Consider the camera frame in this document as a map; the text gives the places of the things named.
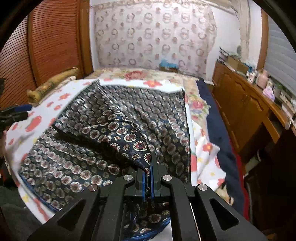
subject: patterned curtain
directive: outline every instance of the patterned curtain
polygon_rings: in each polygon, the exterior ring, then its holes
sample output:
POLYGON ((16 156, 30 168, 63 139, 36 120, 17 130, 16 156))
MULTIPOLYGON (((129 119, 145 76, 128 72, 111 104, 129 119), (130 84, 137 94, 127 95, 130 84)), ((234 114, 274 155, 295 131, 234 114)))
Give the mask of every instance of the patterned curtain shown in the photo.
POLYGON ((211 7, 198 1, 129 0, 93 6, 101 67, 158 69, 161 60, 205 78, 217 28, 211 7))

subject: navy blue blanket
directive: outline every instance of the navy blue blanket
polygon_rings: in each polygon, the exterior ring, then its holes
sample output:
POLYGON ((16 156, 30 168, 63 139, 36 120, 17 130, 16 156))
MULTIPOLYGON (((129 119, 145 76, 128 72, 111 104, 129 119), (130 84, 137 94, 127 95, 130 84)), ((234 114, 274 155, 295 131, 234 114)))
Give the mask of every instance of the navy blue blanket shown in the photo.
POLYGON ((220 151, 217 154, 220 167, 226 172, 225 183, 227 184, 228 195, 234 198, 233 208, 243 215, 244 209, 244 194, 239 181, 239 171, 235 155, 231 149, 228 132, 219 113, 218 107, 214 98, 212 97, 206 83, 200 78, 196 81, 200 97, 204 99, 209 108, 209 115, 207 116, 207 128, 210 142, 219 146, 220 151))

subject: gray cloth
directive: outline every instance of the gray cloth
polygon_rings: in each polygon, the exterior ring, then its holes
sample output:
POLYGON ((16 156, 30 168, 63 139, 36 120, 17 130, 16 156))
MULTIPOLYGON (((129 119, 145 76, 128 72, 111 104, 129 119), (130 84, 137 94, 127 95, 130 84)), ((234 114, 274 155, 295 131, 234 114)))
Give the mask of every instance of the gray cloth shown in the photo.
POLYGON ((26 241, 41 226, 17 191, 0 187, 0 207, 9 229, 18 241, 26 241))

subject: metal screw cap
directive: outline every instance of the metal screw cap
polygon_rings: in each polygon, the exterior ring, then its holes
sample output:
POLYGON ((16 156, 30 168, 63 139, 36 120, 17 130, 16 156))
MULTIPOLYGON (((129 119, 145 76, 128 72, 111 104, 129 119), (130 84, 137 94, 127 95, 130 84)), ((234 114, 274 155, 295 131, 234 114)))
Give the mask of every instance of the metal screw cap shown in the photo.
POLYGON ((170 176, 170 175, 164 175, 164 176, 163 176, 163 179, 164 179, 165 181, 170 181, 170 180, 172 179, 172 176, 170 176))
POLYGON ((124 180, 126 180, 126 181, 130 181, 130 180, 132 180, 132 179, 133 179, 133 176, 132 176, 132 175, 129 175, 129 174, 127 174, 127 175, 125 175, 125 176, 123 177, 123 179, 124 179, 124 180))
POLYGON ((98 189, 98 185, 96 184, 91 184, 87 187, 91 192, 94 192, 98 189))
POLYGON ((207 185, 205 185, 203 183, 202 184, 199 184, 198 185, 198 189, 201 190, 201 191, 206 191, 207 190, 207 185))

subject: navy paisley fabric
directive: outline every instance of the navy paisley fabric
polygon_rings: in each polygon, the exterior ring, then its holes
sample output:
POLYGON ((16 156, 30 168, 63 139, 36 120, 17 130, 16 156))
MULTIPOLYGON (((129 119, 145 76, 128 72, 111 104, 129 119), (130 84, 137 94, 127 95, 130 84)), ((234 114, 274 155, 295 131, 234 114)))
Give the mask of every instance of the navy paisley fabric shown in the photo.
MULTIPOLYGON (((94 82, 40 136, 20 176, 43 203, 58 211, 91 183, 111 184, 132 163, 149 178, 150 152, 170 175, 190 181, 184 93, 94 82)), ((123 238, 148 240, 169 222, 168 203, 150 198, 129 202, 123 238)))

